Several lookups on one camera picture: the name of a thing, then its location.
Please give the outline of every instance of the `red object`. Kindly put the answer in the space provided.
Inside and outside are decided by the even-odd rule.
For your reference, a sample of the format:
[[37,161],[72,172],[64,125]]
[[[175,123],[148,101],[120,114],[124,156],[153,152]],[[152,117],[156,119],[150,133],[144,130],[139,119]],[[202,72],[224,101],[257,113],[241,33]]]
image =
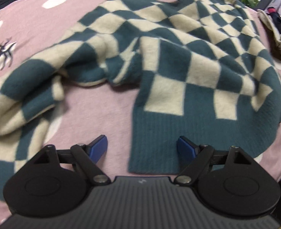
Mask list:
[[270,13],[275,13],[275,12],[277,12],[274,7],[269,7],[269,8],[267,8],[267,11],[268,11],[269,14],[270,14]]

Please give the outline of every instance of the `pink bedsheet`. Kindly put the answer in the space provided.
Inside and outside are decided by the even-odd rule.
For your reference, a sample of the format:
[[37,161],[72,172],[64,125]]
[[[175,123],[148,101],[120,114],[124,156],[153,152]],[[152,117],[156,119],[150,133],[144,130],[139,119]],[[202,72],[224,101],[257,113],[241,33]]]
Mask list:
[[[13,63],[0,70],[0,76],[16,68],[25,58],[56,42],[86,12],[104,0],[19,0],[0,11],[0,44],[7,38],[16,42]],[[266,34],[255,11],[260,36],[268,48]],[[281,74],[281,63],[277,68]],[[137,87],[112,88],[108,84],[81,88],[65,83],[65,101],[55,110],[46,144],[68,149],[76,143],[89,143],[100,134],[109,141],[100,167],[111,177],[127,172],[131,139],[131,112]],[[281,124],[273,145],[256,158],[276,179],[281,178]],[[0,202],[0,223],[10,212]]]

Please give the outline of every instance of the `knit fabric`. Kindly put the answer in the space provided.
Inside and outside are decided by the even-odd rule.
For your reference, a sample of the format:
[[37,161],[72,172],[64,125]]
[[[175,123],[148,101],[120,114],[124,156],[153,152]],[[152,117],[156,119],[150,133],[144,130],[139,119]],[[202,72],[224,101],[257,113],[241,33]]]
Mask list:
[[48,113],[64,99],[61,76],[81,86],[140,84],[135,173],[177,173],[180,135],[256,157],[281,121],[279,77],[239,1],[108,0],[0,78],[0,199],[42,146]]

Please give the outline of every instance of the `metal bolt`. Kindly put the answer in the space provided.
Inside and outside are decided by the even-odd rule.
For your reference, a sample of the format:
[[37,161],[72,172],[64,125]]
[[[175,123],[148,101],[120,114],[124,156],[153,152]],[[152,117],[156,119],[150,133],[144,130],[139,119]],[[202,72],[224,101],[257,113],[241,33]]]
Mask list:
[[191,182],[191,177],[189,177],[189,176],[178,176],[176,178],[176,181],[178,183],[182,183],[182,184],[190,183]]
[[93,180],[96,183],[106,183],[108,181],[108,178],[106,175],[96,175],[94,176]]

